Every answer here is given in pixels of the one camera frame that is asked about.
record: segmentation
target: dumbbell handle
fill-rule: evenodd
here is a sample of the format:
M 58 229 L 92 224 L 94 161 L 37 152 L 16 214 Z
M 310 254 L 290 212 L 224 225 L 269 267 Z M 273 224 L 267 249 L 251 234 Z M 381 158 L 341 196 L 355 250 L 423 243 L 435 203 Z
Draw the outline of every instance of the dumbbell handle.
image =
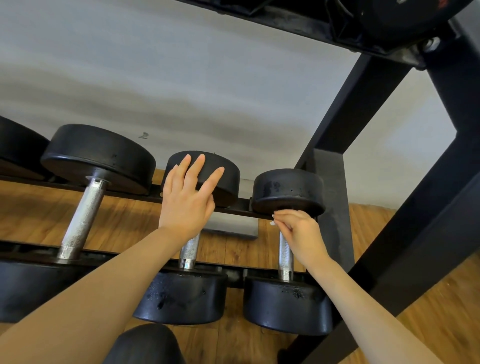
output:
M 195 260 L 197 259 L 198 242 L 200 240 L 200 234 L 193 239 L 187 241 L 187 243 L 180 250 L 179 267 L 184 269 L 193 269 Z
M 58 259 L 78 259 L 87 240 L 108 182 L 91 178 L 77 206 L 57 254 Z
M 282 233 L 278 247 L 278 278 L 284 281 L 293 280 L 293 253 Z

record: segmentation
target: hand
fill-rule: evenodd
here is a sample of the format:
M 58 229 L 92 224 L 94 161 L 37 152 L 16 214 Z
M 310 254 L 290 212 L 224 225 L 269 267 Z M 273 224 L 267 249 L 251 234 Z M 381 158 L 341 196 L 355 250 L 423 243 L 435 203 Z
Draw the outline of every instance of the hand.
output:
M 280 210 L 275 211 L 273 218 L 293 254 L 307 270 L 330 259 L 318 223 L 306 212 Z
M 223 167 L 216 169 L 196 191 L 198 173 L 204 166 L 205 155 L 201 154 L 188 168 L 191 160 L 192 157 L 187 154 L 180 165 L 175 165 L 168 173 L 158 221 L 159 228 L 167 229 L 178 238 L 175 241 L 181 243 L 179 249 L 202 230 L 212 215 L 215 209 L 212 192 L 225 170 Z

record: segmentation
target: white wall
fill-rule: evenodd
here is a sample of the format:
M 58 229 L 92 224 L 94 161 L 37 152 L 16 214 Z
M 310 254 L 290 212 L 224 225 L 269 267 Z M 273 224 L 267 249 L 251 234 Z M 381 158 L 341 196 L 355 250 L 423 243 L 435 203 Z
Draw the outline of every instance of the white wall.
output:
M 173 0 L 0 2 L 0 114 L 47 137 L 88 123 L 144 145 L 293 167 L 358 55 Z M 147 139 L 139 139 L 148 133 Z M 345 154 L 351 201 L 398 206 L 453 139 L 410 73 Z

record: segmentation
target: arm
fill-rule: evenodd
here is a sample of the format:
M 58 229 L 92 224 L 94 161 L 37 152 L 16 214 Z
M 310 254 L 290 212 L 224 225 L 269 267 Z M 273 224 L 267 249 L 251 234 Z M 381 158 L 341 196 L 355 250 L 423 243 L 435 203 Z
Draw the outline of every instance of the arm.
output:
M 274 222 L 332 300 L 371 364 L 442 363 L 328 256 L 318 224 L 308 214 L 276 211 Z
M 205 157 L 168 175 L 159 228 L 36 309 L 0 336 L 2 362 L 102 363 L 161 267 L 210 218 L 216 170 L 195 191 Z

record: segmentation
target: dumbbell rack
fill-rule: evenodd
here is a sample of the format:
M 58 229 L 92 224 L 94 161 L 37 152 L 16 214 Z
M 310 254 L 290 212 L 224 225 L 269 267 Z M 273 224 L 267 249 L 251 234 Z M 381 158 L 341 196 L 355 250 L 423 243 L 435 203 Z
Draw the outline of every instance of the dumbbell rack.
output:
M 382 45 L 372 46 L 361 41 L 349 42 L 332 37 L 328 24 L 321 20 L 276 6 L 267 6 L 263 11 L 256 8 L 251 12 L 239 12 L 238 8 L 223 6 L 220 2 L 185 2 L 362 53 L 296 168 L 317 173 L 324 180 L 325 205 L 330 209 L 318 219 L 318 223 L 329 254 L 389 312 L 398 315 L 479 248 L 480 39 L 476 24 L 480 18 L 480 3 L 474 1 L 463 13 L 432 30 L 430 39 L 424 39 L 413 47 L 408 45 L 385 51 Z M 457 135 L 353 265 L 342 154 L 412 67 L 428 71 Z M 33 181 L 0 176 L 0 180 L 84 190 L 58 178 Z M 106 195 L 161 203 L 159 193 L 160 186 L 153 185 L 148 195 L 112 192 Z M 254 213 L 248 199 L 239 199 L 235 205 L 218 208 L 217 211 L 270 218 Z M 55 255 L 56 249 L 14 242 L 0 243 L 0 255 L 11 258 L 27 257 L 29 252 L 41 251 L 44 254 L 36 254 L 36 259 L 41 260 L 42 255 Z M 82 254 L 96 257 L 99 264 L 114 256 L 113 253 L 87 250 Z M 176 266 L 177 262 L 170 260 L 168 264 Z M 198 264 L 207 270 L 216 267 L 225 269 L 231 287 L 242 286 L 246 269 L 254 269 L 256 275 L 272 273 L 268 269 Z M 311 279 L 308 273 L 301 276 L 305 280 Z M 347 326 L 334 313 L 334 329 L 330 334 L 298 336 L 279 355 L 279 363 L 334 364 L 356 348 Z

